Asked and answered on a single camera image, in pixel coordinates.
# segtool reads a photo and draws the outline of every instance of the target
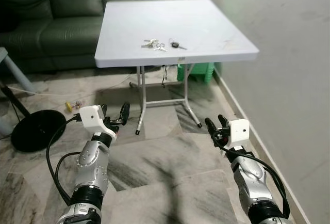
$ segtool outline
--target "cable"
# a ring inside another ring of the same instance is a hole
[[[149,73],[149,72],[153,71],[156,67],[159,67],[159,66],[154,66],[154,67],[151,68],[150,70],[145,71],[145,73]],[[135,75],[135,73],[130,73],[130,74],[128,74],[128,75],[127,75],[122,81],[120,81],[119,83],[117,83],[117,84],[115,84],[115,85],[112,85],[112,86],[109,86],[109,87],[103,89],[102,91],[107,90],[107,89],[111,89],[111,88],[113,88],[113,87],[116,87],[116,86],[120,85],[121,83],[125,82],[125,80],[131,78],[133,75]],[[33,95],[41,95],[41,96],[69,97],[69,96],[75,96],[75,95],[79,95],[79,94],[86,94],[85,96],[82,97],[82,98],[84,98],[84,97],[88,97],[89,95],[93,95],[93,94],[95,94],[95,92],[88,92],[88,91],[81,91],[81,92],[77,92],[77,93],[73,93],[73,94],[37,93],[37,92],[26,91],[26,90],[23,90],[23,89],[20,89],[20,88],[11,87],[11,86],[8,86],[8,88],[10,88],[11,90],[15,90],[15,91],[21,91],[21,92],[30,93],[30,94],[33,94]]]
[[[58,183],[58,181],[56,180],[56,177],[55,177],[55,174],[54,174],[54,171],[53,171],[53,168],[52,168],[52,164],[51,164],[51,159],[49,158],[50,157],[50,147],[51,147],[51,144],[53,143],[53,140],[55,139],[55,137],[57,136],[57,134],[69,123],[69,122],[72,122],[76,120],[76,117],[73,117],[71,118],[70,120],[66,121],[64,124],[62,124],[60,126],[60,128],[58,128],[58,130],[54,133],[54,135],[52,136],[52,138],[50,139],[50,142],[47,146],[47,149],[46,149],[46,160],[47,160],[47,164],[48,164],[48,168],[49,168],[49,171],[52,175],[52,178],[53,178],[53,181],[55,183],[55,186],[57,188],[57,190],[59,191],[62,199],[64,200],[64,202],[69,206],[70,204],[70,196],[65,192],[65,190],[62,188],[62,186]]]
[[[0,138],[0,140],[4,140],[4,139],[6,139],[6,138],[8,138],[8,137],[10,137],[11,135],[6,135],[6,136],[4,136],[4,137],[1,137]]]
[[[63,162],[63,160],[64,160],[66,157],[69,157],[69,156],[71,156],[71,155],[78,155],[78,154],[80,154],[80,152],[67,153],[66,155],[62,156],[62,158],[61,158],[61,159],[59,160],[59,162],[57,163],[56,170],[55,170],[55,179],[56,179],[56,181],[57,181],[57,183],[58,183],[59,185],[61,185],[61,184],[60,184],[60,181],[59,181],[59,179],[58,179],[58,171],[59,171],[59,169],[60,169],[61,163]]]
[[[264,167],[265,171],[267,171],[270,176],[272,177],[277,189],[279,188],[283,188],[284,189],[284,185],[282,184],[282,181],[281,180],[277,180],[277,178],[275,177],[275,175],[272,174],[272,172],[267,168],[267,167]],[[283,194],[284,194],[284,197],[283,195],[282,196],[282,200],[283,200],[283,215],[284,216],[287,216],[287,218],[289,218],[290,216],[290,205],[286,199],[286,194],[285,194],[285,189],[283,191]]]
[[[228,150],[226,148],[224,148],[218,141],[217,141],[217,137],[216,137],[217,133],[214,133],[212,135],[212,139],[213,141],[217,144],[217,146],[227,152],[227,153],[231,153],[231,154],[234,154],[236,156],[242,156],[242,157],[245,157],[245,158],[249,158],[249,159],[252,159],[260,164],[262,164],[264,167],[266,167],[269,172],[269,174],[272,176],[272,178],[274,178],[274,182],[276,184],[276,187],[280,193],[280,195],[282,196],[282,199],[283,199],[283,215],[285,218],[289,218],[290,216],[290,206],[289,206],[289,203],[288,203],[288,200],[286,198],[286,194],[285,194],[285,189],[284,189],[284,186],[283,186],[283,183],[280,179],[280,177],[278,176],[278,174],[276,173],[276,171],[274,171],[273,168],[271,168],[267,163],[263,162],[262,160],[258,159],[258,158],[255,158],[255,157],[252,157],[252,156],[249,156],[249,155],[246,155],[246,154],[242,154],[242,153],[238,153],[238,152],[234,152],[234,151],[231,151],[231,150]]]
[[[167,80],[167,66],[162,66],[162,68],[164,69],[165,67],[165,72],[163,72],[163,80],[161,82],[161,85],[163,86],[163,88],[165,88],[165,84],[164,84],[164,80],[166,79]]]
[[[17,116],[17,119],[18,119],[18,120],[19,120],[19,122],[20,122],[21,120],[20,120],[19,114],[17,114],[17,110],[16,110],[16,108],[15,108],[14,104],[12,103],[12,101],[10,101],[10,103],[11,103],[12,107],[13,107],[13,108],[14,108],[14,110],[15,110],[15,114],[16,114],[16,116]]]

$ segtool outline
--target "baseboard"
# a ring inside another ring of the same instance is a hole
[[[238,103],[237,99],[231,92],[231,90],[228,88],[226,82],[224,79],[221,77],[221,75],[218,73],[218,71],[215,69],[215,74],[214,77],[223,92],[223,94],[226,97],[226,100],[228,101],[229,105],[235,112],[237,118],[244,118],[244,119],[249,119],[248,116],[245,114],[243,109],[241,108],[240,104]],[[260,136],[258,135],[256,129],[253,127],[253,125],[250,123],[250,142],[257,151],[257,153],[260,156],[260,159],[265,161],[267,164],[272,166],[282,179],[282,182],[286,188],[286,193],[287,193],[287,200],[290,205],[291,209],[291,215],[293,216],[295,222],[297,224],[311,224],[310,221],[308,220],[306,214],[304,213],[302,207],[298,203],[297,198],[293,194],[289,184],[283,177],[281,171],[279,170],[277,164],[275,163],[274,159],[272,158],[270,152],[267,150],[265,144],[262,142]]]

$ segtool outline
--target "key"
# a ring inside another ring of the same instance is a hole
[[[181,47],[178,42],[171,42],[171,46],[176,48],[176,49],[179,48],[179,49],[182,49],[182,50],[187,50],[185,47]]]
[[[167,52],[167,50],[164,49],[164,47],[157,47],[157,48],[155,48],[154,50],[161,50],[161,51]]]
[[[142,45],[141,47],[147,47],[148,49],[152,49],[154,46],[152,44],[147,43],[146,45]]]
[[[158,39],[145,40],[145,42],[155,43],[155,42],[158,42]]]

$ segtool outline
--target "green leather sofa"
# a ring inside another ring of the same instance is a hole
[[[0,0],[0,15],[19,21],[0,30],[0,46],[25,73],[95,67],[108,1],[139,0]]]

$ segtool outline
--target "white folding table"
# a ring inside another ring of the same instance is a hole
[[[149,39],[164,43],[167,52],[142,48]],[[171,47],[172,40],[187,50]],[[188,102],[188,76],[193,65],[253,60],[258,52],[211,0],[108,2],[95,61],[99,68],[137,67],[138,87],[142,88],[139,134],[146,108],[171,102],[183,102],[201,127]],[[175,64],[185,65],[185,97],[147,102],[144,66]]]

